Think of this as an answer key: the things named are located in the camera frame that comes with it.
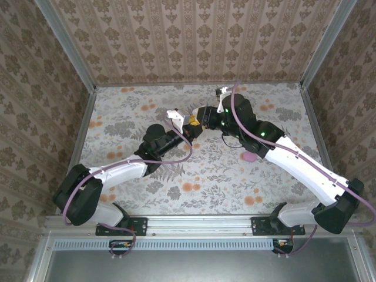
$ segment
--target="aluminum frame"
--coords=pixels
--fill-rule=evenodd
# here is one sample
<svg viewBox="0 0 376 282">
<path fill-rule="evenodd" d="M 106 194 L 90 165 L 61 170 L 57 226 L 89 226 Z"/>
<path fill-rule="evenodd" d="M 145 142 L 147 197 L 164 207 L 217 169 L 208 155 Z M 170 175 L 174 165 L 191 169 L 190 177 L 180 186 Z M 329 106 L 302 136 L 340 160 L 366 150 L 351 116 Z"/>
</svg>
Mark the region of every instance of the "aluminum frame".
<svg viewBox="0 0 376 282">
<path fill-rule="evenodd" d="M 338 4 L 338 8 L 300 80 L 304 89 L 311 84 L 356 3 L 357 0 L 345 0 Z"/>
<path fill-rule="evenodd" d="M 282 239 L 289 236 L 253 236 L 250 218 L 265 216 L 263 214 L 222 215 L 222 216 L 144 216 L 148 218 L 148 229 L 145 238 L 149 240 L 170 239 Z M 54 252 L 55 241 L 59 239 L 98 239 L 95 236 L 96 224 L 86 223 L 82 226 L 67 227 L 61 216 L 46 218 L 45 230 L 36 251 L 27 282 L 45 281 L 49 263 Z M 307 238 L 313 226 L 305 227 L 306 234 L 296 236 Z M 376 281 L 375 269 L 365 245 L 359 238 L 357 229 L 345 227 L 341 234 L 331 234 L 321 227 L 316 231 L 315 238 L 347 238 L 360 281 Z M 129 239 L 130 236 L 103 236 L 102 239 Z"/>
<path fill-rule="evenodd" d="M 85 113 L 83 114 L 80 129 L 78 131 L 77 140 L 75 143 L 75 148 L 72 153 L 71 161 L 69 162 L 68 172 L 80 162 L 83 145 L 85 144 L 86 134 L 89 129 L 90 120 L 92 118 L 92 113 L 95 106 L 96 93 L 90 94 L 88 103 L 86 104 Z"/>
<path fill-rule="evenodd" d="M 300 94 L 304 103 L 304 107 L 307 111 L 308 120 L 310 121 L 313 136 L 315 138 L 317 149 L 320 154 L 321 161 L 323 162 L 323 166 L 325 166 L 328 170 L 333 171 L 333 166 L 331 165 L 331 162 L 330 162 L 330 158 L 329 158 L 327 148 L 325 146 L 323 134 L 321 133 L 320 127 L 318 125 L 318 121 L 315 115 L 315 111 L 313 109 L 310 96 L 308 94 L 308 90 L 300 86 Z"/>
</svg>

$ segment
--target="metal bracket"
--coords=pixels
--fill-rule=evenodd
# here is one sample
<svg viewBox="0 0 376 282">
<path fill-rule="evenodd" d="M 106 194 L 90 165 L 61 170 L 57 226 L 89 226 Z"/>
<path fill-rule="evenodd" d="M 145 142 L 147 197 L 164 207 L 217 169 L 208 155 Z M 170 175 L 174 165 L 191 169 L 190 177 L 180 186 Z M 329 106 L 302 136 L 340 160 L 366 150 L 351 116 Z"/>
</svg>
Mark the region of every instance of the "metal bracket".
<svg viewBox="0 0 376 282">
<path fill-rule="evenodd" d="M 244 244 L 246 242 L 253 244 L 260 239 L 285 239 L 291 234 L 289 233 L 287 236 L 265 235 L 262 238 L 255 238 L 255 234 L 252 234 L 250 218 L 256 218 L 258 216 L 260 216 L 260 214 L 218 216 L 147 216 L 147 234 L 145 237 L 137 238 L 135 250 L 142 250 L 144 248 L 150 250 L 155 247 L 166 249 L 166 246 L 167 249 L 173 250 L 172 245 L 170 245 L 170 247 L 168 247 L 168 245 L 163 245 L 163 243 L 166 244 L 168 241 L 171 242 L 171 239 L 176 243 L 184 243 L 184 245 L 179 245 L 179 247 L 183 246 L 184 248 L 186 246 L 190 246 L 188 245 L 189 242 L 198 243 L 199 241 L 203 240 L 210 244 L 206 246 L 212 247 L 213 245 L 211 244 L 214 244 L 215 242 L 226 242 L 231 243 L 231 248 L 233 248 L 233 243 L 241 247 L 244 246 L 243 242 Z M 82 226 L 66 227 L 62 222 L 61 216 L 48 216 L 45 221 L 45 229 L 42 233 L 42 238 L 36 251 L 31 271 L 26 281 L 45 281 L 48 267 L 50 265 L 50 259 L 54 251 L 59 249 L 69 251 L 86 248 L 97 250 L 101 247 L 103 247 L 103 250 L 108 250 L 109 240 L 129 240 L 131 238 L 128 234 L 123 236 L 110 236 L 106 234 L 107 238 L 98 237 L 95 235 L 95 230 L 96 225 L 91 223 L 87 223 Z M 307 238 L 311 234 L 313 227 L 307 226 L 305 230 L 306 234 L 299 237 Z M 353 237 L 352 240 L 357 240 L 351 227 L 346 227 L 341 234 L 330 234 L 319 227 L 315 234 L 315 239 L 349 237 Z M 357 246 L 356 250 L 353 248 L 355 253 L 359 252 L 362 254 L 363 252 L 368 252 L 367 248 L 361 244 L 350 245 Z M 355 262 L 360 261 L 358 257 L 354 256 L 354 259 Z M 360 261 L 360 263 L 356 263 L 356 267 L 360 273 L 370 271 L 370 264 L 364 264 L 362 261 Z"/>
<path fill-rule="evenodd" d="M 294 227 L 287 227 L 283 224 L 279 225 L 279 229 L 273 229 L 268 216 L 252 217 L 252 234 L 253 236 L 272 236 L 272 235 L 291 235 L 291 232 L 295 235 L 305 235 L 306 230 L 304 226 L 296 225 Z"/>
<path fill-rule="evenodd" d="M 129 219 L 128 229 L 131 229 L 137 236 L 146 236 L 147 217 L 131 217 Z M 125 231 L 108 229 L 100 224 L 96 226 L 95 235 L 97 236 L 127 236 Z"/>
</svg>

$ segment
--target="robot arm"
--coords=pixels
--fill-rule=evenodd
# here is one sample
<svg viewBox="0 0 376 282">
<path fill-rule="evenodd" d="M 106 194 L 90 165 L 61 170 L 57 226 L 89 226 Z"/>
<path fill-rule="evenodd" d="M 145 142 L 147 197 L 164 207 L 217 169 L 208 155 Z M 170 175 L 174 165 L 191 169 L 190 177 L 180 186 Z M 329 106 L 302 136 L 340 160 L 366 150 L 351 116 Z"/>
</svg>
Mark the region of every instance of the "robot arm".
<svg viewBox="0 0 376 282">
<path fill-rule="evenodd" d="M 278 228 L 278 225 L 281 224 L 287 227 L 301 224 L 319 224 L 329 232 L 341 233 L 359 202 L 339 187 L 337 183 L 343 184 L 356 194 L 360 194 L 364 189 L 363 183 L 358 179 L 349 182 L 346 178 L 338 176 L 317 163 L 300 150 L 277 126 L 270 122 L 257 120 L 250 101 L 240 94 L 235 94 L 234 106 L 237 116 L 248 131 L 259 138 L 290 148 L 297 154 L 293 155 L 282 148 L 270 146 L 251 138 L 239 128 L 231 113 L 230 94 L 227 93 L 227 88 L 217 89 L 216 96 L 219 106 L 217 108 L 200 107 L 193 111 L 195 118 L 207 129 L 221 130 L 224 135 L 237 138 L 247 151 L 282 167 L 317 197 L 317 200 L 308 203 L 281 203 L 272 213 L 272 217 L 274 217 L 271 218 L 271 221 L 274 221 L 273 225 Z M 302 156 L 315 164 L 320 170 L 337 179 L 337 183 L 327 179 L 317 169 L 304 161 L 301 158 Z"/>
<path fill-rule="evenodd" d="M 177 126 L 177 130 L 190 142 L 202 132 L 202 126 L 184 112 L 168 111 L 169 118 Z M 99 203 L 100 195 L 112 186 L 130 179 L 141 178 L 153 173 L 161 164 L 145 163 L 142 160 L 161 161 L 162 157 L 183 139 L 173 130 L 165 132 L 162 125 L 154 124 L 148 127 L 143 142 L 138 150 L 126 160 L 141 160 L 140 162 L 116 163 L 101 167 L 86 168 L 77 164 L 67 174 L 58 191 L 53 196 L 53 202 L 63 210 L 72 192 L 88 175 L 98 172 L 84 183 L 72 199 L 67 212 L 67 218 L 73 225 L 81 225 L 87 221 L 106 223 L 109 226 L 127 227 L 128 214 L 117 204 Z"/>
</svg>

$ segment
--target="floral tablecloth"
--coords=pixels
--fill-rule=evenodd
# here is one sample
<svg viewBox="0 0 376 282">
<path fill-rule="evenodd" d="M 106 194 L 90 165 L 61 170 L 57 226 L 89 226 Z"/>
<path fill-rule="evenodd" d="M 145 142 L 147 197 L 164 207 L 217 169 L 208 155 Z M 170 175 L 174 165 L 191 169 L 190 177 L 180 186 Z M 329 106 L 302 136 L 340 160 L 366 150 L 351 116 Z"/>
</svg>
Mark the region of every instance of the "floral tablecloth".
<svg viewBox="0 0 376 282">
<path fill-rule="evenodd" d="M 168 109 L 217 106 L 214 90 L 219 86 L 97 88 L 81 162 L 93 167 L 126 158 L 139 147 L 148 126 L 164 125 Z M 297 83 L 241 85 L 237 93 L 251 101 L 258 119 L 273 122 L 320 161 Z M 239 145 L 235 138 L 225 138 L 229 145 Z M 181 159 L 188 151 L 182 143 L 164 160 Z M 314 199 L 283 169 L 260 158 L 245 162 L 243 152 L 227 147 L 220 132 L 204 130 L 187 162 L 163 165 L 147 177 L 111 187 L 100 200 L 116 202 L 129 214 L 246 214 L 269 213 L 284 201 Z"/>
</svg>

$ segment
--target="purple cable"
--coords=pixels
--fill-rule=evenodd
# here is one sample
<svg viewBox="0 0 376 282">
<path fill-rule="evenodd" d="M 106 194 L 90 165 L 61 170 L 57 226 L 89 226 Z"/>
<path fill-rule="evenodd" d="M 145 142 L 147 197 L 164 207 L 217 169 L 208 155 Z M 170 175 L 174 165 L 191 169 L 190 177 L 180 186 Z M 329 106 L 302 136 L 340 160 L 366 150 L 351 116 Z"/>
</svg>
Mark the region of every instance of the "purple cable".
<svg viewBox="0 0 376 282">
<path fill-rule="evenodd" d="M 67 226 L 70 226 L 72 225 L 72 223 L 68 223 L 66 221 L 66 214 L 68 212 L 68 208 L 69 206 L 71 205 L 71 202 L 73 200 L 73 198 L 76 196 L 76 193 L 78 192 L 78 190 L 81 188 L 81 186 L 86 182 L 88 181 L 91 177 L 99 174 L 99 173 L 102 173 L 102 172 L 105 172 L 109 169 L 113 169 L 114 167 L 118 167 L 118 166 L 121 166 L 121 165 L 124 165 L 124 164 L 127 164 L 127 163 L 160 163 L 160 164 L 166 164 L 166 165 L 172 165 L 172 164 L 175 164 L 175 163 L 182 163 L 182 162 L 185 162 L 187 159 L 189 159 L 193 153 L 193 148 L 192 148 L 192 145 L 189 143 L 188 139 L 186 139 L 178 130 L 175 129 L 175 127 L 173 127 L 170 123 L 168 123 L 166 120 L 165 120 L 165 124 L 168 125 L 168 127 L 170 127 L 177 135 L 179 135 L 186 143 L 187 145 L 189 146 L 189 154 L 188 156 L 186 156 L 184 159 L 181 159 L 181 160 L 173 160 L 173 161 L 159 161 L 159 160 L 143 160 L 143 159 L 139 159 L 139 160 L 127 160 L 125 159 L 124 161 L 122 162 L 119 162 L 119 163 L 114 163 L 113 165 L 110 165 L 108 167 L 105 167 L 104 169 L 99 169 L 91 174 L 89 174 L 88 176 L 86 176 L 84 179 L 81 180 L 80 183 L 78 183 L 78 185 L 76 186 L 76 188 L 73 190 L 72 194 L 69 196 L 68 198 L 68 201 L 66 202 L 65 204 L 65 207 L 64 207 L 64 210 L 63 210 L 63 222 L 65 223 L 65 225 Z"/>
<path fill-rule="evenodd" d="M 313 231 L 312 231 L 311 235 L 308 237 L 307 241 L 305 241 L 305 243 L 299 249 L 297 249 L 296 251 L 292 251 L 290 254 L 286 254 L 284 251 L 282 251 L 281 249 L 276 248 L 276 247 L 274 247 L 274 249 L 281 252 L 281 254 L 284 254 L 285 257 L 290 257 L 290 256 L 293 256 L 295 254 L 298 254 L 301 251 L 303 251 L 303 249 L 308 245 L 308 243 L 311 241 L 313 235 L 315 234 L 316 230 L 317 230 L 317 225 L 315 225 L 315 228 L 313 228 Z"/>
<path fill-rule="evenodd" d="M 131 229 L 123 228 L 123 227 L 113 227 L 113 226 L 110 226 L 110 225 L 105 224 L 105 223 L 100 223 L 100 225 L 104 226 L 105 228 L 112 229 L 112 230 L 122 230 L 122 231 L 129 232 L 129 233 L 132 234 L 132 236 L 133 236 L 132 243 L 131 243 L 129 249 L 126 250 L 125 253 L 123 253 L 123 254 L 121 254 L 121 255 L 114 254 L 114 253 L 113 253 L 113 248 L 114 248 L 114 246 L 116 246 L 116 245 L 118 245 L 118 244 L 121 244 L 122 242 L 114 242 L 114 243 L 111 245 L 110 253 L 111 253 L 111 255 L 113 255 L 113 257 L 126 256 L 126 255 L 129 254 L 130 251 L 134 248 L 134 246 L 135 246 L 135 244 L 136 244 L 136 233 L 133 232 Z"/>
<path fill-rule="evenodd" d="M 231 89 L 231 111 L 233 112 L 233 116 L 236 120 L 236 123 L 239 125 L 239 127 L 250 137 L 252 137 L 253 139 L 261 142 L 261 143 L 264 143 L 264 144 L 268 144 L 270 146 L 274 146 L 274 147 L 278 147 L 278 148 L 281 148 L 281 149 L 284 149 L 286 151 L 289 151 L 290 153 L 294 154 L 295 156 L 298 154 L 298 152 L 296 152 L 295 150 L 293 149 L 290 149 L 289 147 L 285 147 L 285 146 L 282 146 L 280 144 L 276 144 L 276 143 L 273 143 L 271 141 L 268 141 L 268 140 L 264 140 L 254 134 L 252 134 L 251 132 L 249 132 L 242 124 L 241 124 L 241 121 L 240 119 L 238 118 L 238 116 L 236 115 L 236 112 L 235 112 L 235 105 L 234 105 L 234 100 L 235 100 L 235 90 L 236 90 L 236 87 L 238 87 L 238 85 L 240 84 L 240 82 L 236 82 L 235 85 L 232 87 L 232 88 L 229 88 Z M 352 190 L 350 190 L 349 188 L 347 188 L 346 186 L 344 186 L 342 183 L 337 183 L 337 179 L 333 178 L 330 176 L 330 174 L 326 173 L 325 171 L 323 171 L 322 169 L 320 169 L 318 166 L 316 166 L 315 163 L 311 162 L 309 159 L 307 159 L 306 157 L 302 156 L 302 155 L 299 155 L 299 157 L 304 160 L 306 163 L 308 163 L 310 166 L 312 166 L 315 170 L 317 170 L 318 172 L 320 172 L 322 175 L 324 175 L 326 178 L 328 178 L 330 181 L 332 181 L 334 184 L 340 186 L 342 189 L 344 189 L 347 193 L 349 193 L 350 195 L 352 195 L 352 197 L 356 198 L 358 201 L 360 201 L 361 203 L 363 203 L 364 205 L 366 205 L 373 213 L 373 218 L 372 220 L 368 221 L 368 222 L 363 222 L 363 223 L 357 223 L 357 222 L 348 222 L 349 225 L 352 225 L 352 226 L 370 226 L 370 225 L 373 225 L 376 223 L 376 209 L 374 207 L 372 207 L 372 205 L 367 202 L 366 200 L 364 200 L 362 197 L 360 197 L 358 194 L 354 193 Z"/>
</svg>

